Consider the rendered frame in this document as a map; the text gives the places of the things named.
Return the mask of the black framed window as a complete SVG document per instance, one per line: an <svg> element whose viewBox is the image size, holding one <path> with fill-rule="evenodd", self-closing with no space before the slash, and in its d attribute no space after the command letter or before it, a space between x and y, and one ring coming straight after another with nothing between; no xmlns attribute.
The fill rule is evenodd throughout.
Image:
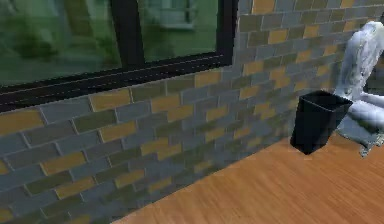
<svg viewBox="0 0 384 224"><path fill-rule="evenodd" d="M239 0L0 0L0 113L231 64Z"/></svg>

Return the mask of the black waste bin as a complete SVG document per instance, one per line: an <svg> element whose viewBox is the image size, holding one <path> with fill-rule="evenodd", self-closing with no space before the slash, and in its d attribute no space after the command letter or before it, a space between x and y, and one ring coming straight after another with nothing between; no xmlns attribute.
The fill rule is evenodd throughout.
<svg viewBox="0 0 384 224"><path fill-rule="evenodd" d="M323 90L300 96L290 144L305 155L322 148L352 104Z"/></svg>

